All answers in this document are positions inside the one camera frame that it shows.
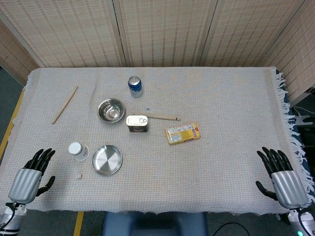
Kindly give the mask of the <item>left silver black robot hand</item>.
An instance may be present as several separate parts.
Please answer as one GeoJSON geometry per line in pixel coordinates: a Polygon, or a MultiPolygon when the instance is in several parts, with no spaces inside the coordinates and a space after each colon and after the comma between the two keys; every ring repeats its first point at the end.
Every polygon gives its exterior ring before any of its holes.
{"type": "Polygon", "coordinates": [[[12,202],[22,205],[29,204],[52,187],[55,181],[54,176],[50,177],[45,186],[40,187],[40,184],[54,154],[55,151],[51,148],[40,149],[23,168],[19,169],[8,194],[12,202]]]}

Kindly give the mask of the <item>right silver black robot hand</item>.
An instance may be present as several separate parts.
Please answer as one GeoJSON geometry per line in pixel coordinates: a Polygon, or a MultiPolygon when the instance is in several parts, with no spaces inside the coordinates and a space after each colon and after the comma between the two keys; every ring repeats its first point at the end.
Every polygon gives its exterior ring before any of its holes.
{"type": "Polygon", "coordinates": [[[263,187],[260,181],[255,184],[259,191],[286,209],[296,209],[305,207],[308,196],[297,172],[294,171],[288,157],[281,150],[267,149],[262,147],[262,151],[257,151],[265,169],[271,179],[274,191],[269,191],[263,187]]]}

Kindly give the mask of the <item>white paper cup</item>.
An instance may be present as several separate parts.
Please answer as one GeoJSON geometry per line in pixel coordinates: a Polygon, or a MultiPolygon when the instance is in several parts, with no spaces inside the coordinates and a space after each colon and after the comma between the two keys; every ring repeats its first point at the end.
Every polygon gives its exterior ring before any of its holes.
{"type": "Polygon", "coordinates": [[[86,160],[90,155],[90,150],[86,144],[79,142],[72,142],[68,146],[68,152],[78,161],[82,162],[86,160]]]}

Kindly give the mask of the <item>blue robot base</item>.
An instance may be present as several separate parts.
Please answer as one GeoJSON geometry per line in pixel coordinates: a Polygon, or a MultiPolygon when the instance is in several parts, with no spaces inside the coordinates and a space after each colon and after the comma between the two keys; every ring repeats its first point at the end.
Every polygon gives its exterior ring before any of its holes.
{"type": "Polygon", "coordinates": [[[208,236],[206,213],[106,212],[102,236],[208,236]]]}

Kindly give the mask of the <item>steel plate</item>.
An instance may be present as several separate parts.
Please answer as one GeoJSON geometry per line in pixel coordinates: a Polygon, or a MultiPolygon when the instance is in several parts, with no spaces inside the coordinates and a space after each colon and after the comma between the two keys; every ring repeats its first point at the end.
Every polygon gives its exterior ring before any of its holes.
{"type": "Polygon", "coordinates": [[[121,151],[113,145],[99,147],[93,154],[92,167],[102,176],[110,176],[116,173],[123,164],[121,151]]]}

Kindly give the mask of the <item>plain wooden stick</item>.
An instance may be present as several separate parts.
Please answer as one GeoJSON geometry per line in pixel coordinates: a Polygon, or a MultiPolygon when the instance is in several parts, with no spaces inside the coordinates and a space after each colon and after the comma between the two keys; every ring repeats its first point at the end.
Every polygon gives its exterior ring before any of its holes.
{"type": "Polygon", "coordinates": [[[70,95],[64,101],[63,105],[61,106],[61,108],[59,109],[55,117],[53,118],[53,120],[51,121],[52,124],[55,124],[56,121],[59,119],[59,117],[61,116],[61,114],[63,113],[63,111],[65,110],[65,108],[67,107],[67,105],[69,104],[69,102],[71,101],[72,97],[75,95],[77,90],[78,90],[78,86],[75,86],[73,90],[71,91],[70,95]]]}

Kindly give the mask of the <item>white waffle tablecloth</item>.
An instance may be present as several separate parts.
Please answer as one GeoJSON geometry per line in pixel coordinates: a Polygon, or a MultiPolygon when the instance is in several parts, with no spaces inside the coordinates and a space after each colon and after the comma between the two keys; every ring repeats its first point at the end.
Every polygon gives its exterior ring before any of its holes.
{"type": "Polygon", "coordinates": [[[140,211],[283,213],[255,182],[273,190],[257,151],[282,150],[310,201],[315,183],[303,166],[304,153],[289,124],[284,79],[275,67],[40,68],[32,71],[0,165],[0,214],[17,171],[40,149],[55,151],[42,178],[51,189],[28,204],[40,211],[140,211]],[[143,95],[133,98],[128,79],[137,76],[143,95]],[[75,86],[78,90],[51,121],[75,86]],[[116,123],[97,109],[116,98],[125,107],[116,123]],[[147,132],[130,132],[134,113],[180,117],[148,118],[147,132]],[[169,145],[165,130],[195,122],[200,139],[169,145]],[[78,162],[72,142],[86,144],[78,162]],[[110,176],[92,167],[94,152],[116,146],[123,155],[110,176]]]}

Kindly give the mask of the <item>steel bowl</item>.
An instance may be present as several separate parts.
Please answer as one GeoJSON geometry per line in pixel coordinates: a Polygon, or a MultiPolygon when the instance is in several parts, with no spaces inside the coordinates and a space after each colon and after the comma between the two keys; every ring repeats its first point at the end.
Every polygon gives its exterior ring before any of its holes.
{"type": "Polygon", "coordinates": [[[124,114],[125,107],[122,102],[116,98],[104,100],[99,104],[97,109],[99,119],[106,123],[116,123],[123,118],[124,114]]]}

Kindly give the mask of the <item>yellow snack box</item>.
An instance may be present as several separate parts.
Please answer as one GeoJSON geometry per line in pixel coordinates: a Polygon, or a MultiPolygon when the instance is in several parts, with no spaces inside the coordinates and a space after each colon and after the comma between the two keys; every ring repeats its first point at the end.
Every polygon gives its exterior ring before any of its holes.
{"type": "Polygon", "coordinates": [[[200,139],[200,131],[195,122],[167,128],[165,130],[169,145],[200,139]]]}

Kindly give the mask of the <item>black luncheon meat tin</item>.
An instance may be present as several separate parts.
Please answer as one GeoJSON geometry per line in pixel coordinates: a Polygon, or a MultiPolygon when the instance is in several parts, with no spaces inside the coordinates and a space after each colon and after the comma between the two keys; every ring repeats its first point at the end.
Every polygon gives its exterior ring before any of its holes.
{"type": "Polygon", "coordinates": [[[130,132],[147,132],[148,117],[143,115],[129,115],[126,118],[126,125],[130,132]]]}

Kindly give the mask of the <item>wooden stick with dark band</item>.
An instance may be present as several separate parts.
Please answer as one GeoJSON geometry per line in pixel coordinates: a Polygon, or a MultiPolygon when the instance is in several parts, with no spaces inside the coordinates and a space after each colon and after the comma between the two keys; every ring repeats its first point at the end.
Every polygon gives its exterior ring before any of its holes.
{"type": "Polygon", "coordinates": [[[146,116],[148,118],[162,119],[162,120],[176,120],[176,121],[181,120],[180,117],[163,116],[163,115],[150,115],[150,114],[145,114],[145,113],[134,113],[132,115],[142,115],[142,116],[146,116]]]}

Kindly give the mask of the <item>blue white drink can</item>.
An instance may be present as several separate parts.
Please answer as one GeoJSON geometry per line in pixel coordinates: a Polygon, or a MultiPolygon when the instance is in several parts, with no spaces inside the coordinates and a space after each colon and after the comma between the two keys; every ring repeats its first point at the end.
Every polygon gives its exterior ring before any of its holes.
{"type": "Polygon", "coordinates": [[[143,95],[142,82],[139,77],[131,76],[128,79],[128,87],[133,98],[139,98],[143,95]]]}

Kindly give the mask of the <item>woven bamboo folding screen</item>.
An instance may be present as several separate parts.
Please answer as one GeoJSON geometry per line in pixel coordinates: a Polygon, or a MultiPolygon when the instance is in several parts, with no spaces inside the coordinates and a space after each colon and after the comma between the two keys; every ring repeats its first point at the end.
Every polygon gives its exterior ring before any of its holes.
{"type": "Polygon", "coordinates": [[[315,0],[0,0],[0,48],[39,67],[275,66],[315,93],[315,0]]]}

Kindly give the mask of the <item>white plastic bracket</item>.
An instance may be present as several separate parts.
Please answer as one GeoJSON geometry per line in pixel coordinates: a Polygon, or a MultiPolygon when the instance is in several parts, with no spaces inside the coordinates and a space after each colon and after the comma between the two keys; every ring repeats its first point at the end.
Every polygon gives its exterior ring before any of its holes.
{"type": "Polygon", "coordinates": [[[302,107],[293,107],[294,111],[297,112],[297,116],[295,117],[295,123],[297,126],[307,126],[307,125],[315,125],[315,112],[309,111],[302,107]],[[308,115],[302,115],[299,110],[307,112],[308,115]]]}

